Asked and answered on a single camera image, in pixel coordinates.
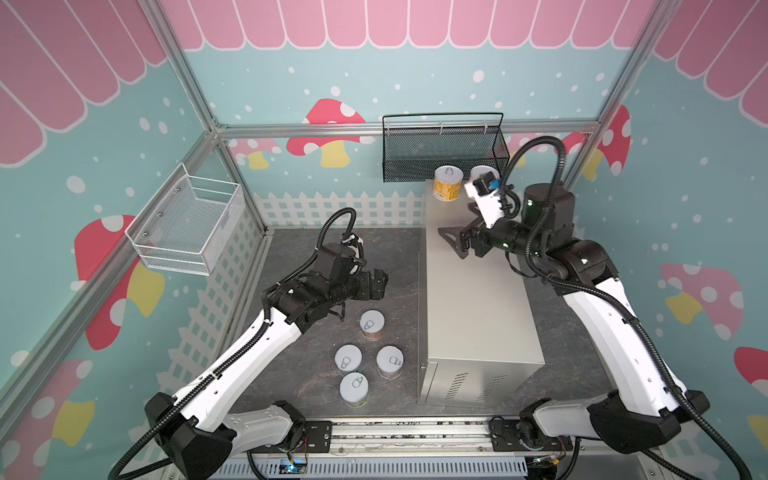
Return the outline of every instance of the yellow can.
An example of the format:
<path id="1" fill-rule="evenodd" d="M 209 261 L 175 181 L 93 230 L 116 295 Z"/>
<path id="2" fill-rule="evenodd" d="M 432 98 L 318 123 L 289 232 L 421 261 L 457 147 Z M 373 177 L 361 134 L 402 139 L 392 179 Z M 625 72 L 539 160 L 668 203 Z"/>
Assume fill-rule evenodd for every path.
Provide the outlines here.
<path id="1" fill-rule="evenodd" d="M 444 202 L 454 201 L 462 191 L 464 172 L 453 165 L 443 165 L 435 170 L 435 197 Z"/>

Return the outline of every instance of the white wire basket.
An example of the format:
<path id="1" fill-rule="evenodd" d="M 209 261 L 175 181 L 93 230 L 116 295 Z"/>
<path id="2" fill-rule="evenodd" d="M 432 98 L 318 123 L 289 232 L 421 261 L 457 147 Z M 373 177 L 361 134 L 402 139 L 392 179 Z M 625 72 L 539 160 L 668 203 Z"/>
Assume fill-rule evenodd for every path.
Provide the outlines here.
<path id="1" fill-rule="evenodd" d="M 239 184 L 179 164 L 125 234 L 147 267 L 208 276 L 244 210 Z"/>

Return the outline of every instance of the black wire basket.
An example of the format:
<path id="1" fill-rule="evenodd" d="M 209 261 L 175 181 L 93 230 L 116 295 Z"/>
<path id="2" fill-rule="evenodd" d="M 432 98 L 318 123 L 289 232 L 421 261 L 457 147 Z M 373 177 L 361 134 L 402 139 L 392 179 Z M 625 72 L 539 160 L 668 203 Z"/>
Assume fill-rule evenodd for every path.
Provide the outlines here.
<path id="1" fill-rule="evenodd" d="M 426 118 L 419 122 L 417 117 Z M 434 178 L 435 170 L 443 165 L 460 168 L 464 180 L 478 165 L 502 172 L 509 160 L 503 118 L 504 114 L 495 112 L 385 115 L 384 181 L 421 182 Z"/>

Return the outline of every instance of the white can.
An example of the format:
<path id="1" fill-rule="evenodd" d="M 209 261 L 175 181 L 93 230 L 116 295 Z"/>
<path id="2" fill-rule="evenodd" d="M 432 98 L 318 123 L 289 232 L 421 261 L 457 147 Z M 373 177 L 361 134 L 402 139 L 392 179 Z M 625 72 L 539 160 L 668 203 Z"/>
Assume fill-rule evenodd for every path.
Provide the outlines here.
<path id="1" fill-rule="evenodd" d="M 368 310 L 360 317 L 362 336 L 375 342 L 384 336 L 384 315 L 378 310 Z"/>
<path id="2" fill-rule="evenodd" d="M 362 362 L 362 352 L 357 346 L 352 344 L 342 345 L 336 351 L 336 368 L 339 369 L 342 375 L 347 373 L 357 372 Z"/>
<path id="3" fill-rule="evenodd" d="M 379 374 L 388 380 L 400 376 L 402 361 L 402 351 L 393 345 L 385 346 L 376 355 L 376 366 L 379 367 Z"/>
<path id="4" fill-rule="evenodd" d="M 368 379 L 362 373 L 349 373 L 341 380 L 339 393 L 347 405 L 361 407 L 368 400 Z"/>
<path id="5" fill-rule="evenodd" d="M 435 170 L 435 198 L 451 202 L 458 198 L 462 190 L 464 172 L 453 165 L 443 165 Z"/>
<path id="6" fill-rule="evenodd" d="M 488 172 L 493 173 L 493 176 L 496 178 L 501 178 L 498 174 L 498 170 L 495 168 L 489 167 L 488 165 L 478 165 L 477 167 L 472 167 L 469 171 L 469 181 L 475 181 Z"/>

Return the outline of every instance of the vent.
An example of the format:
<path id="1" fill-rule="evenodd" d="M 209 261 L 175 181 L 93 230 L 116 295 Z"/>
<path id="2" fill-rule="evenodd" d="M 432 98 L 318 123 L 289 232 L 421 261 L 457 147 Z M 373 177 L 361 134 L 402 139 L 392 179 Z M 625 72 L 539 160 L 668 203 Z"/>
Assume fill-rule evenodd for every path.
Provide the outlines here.
<path id="1" fill-rule="evenodd" d="M 445 399 L 450 400 L 453 397 L 456 396 L 458 393 L 458 389 L 462 387 L 462 384 L 464 383 L 464 380 L 467 378 L 468 373 L 459 373 L 457 376 L 453 377 L 453 383 L 451 383 L 451 386 L 448 388 L 448 392 L 445 394 Z"/>
<path id="2" fill-rule="evenodd" d="M 503 382 L 504 379 L 507 378 L 506 375 L 500 375 L 495 376 L 491 379 L 490 382 L 488 382 L 488 385 L 485 386 L 485 388 L 480 392 L 480 395 L 478 395 L 478 398 L 475 400 L 476 402 L 484 402 L 491 393 L 496 390 L 496 387 L 499 383 Z"/>
<path id="3" fill-rule="evenodd" d="M 409 478 L 461 478 L 461 477 L 522 477 L 528 474 L 525 458 L 493 457 L 425 457 L 425 458 L 312 458 L 304 475 L 278 473 L 278 458 L 255 458 L 257 468 L 265 476 L 278 478 L 391 478 L 394 475 Z M 211 478 L 216 480 L 253 480 L 248 462 L 244 458 L 230 458 Z"/>

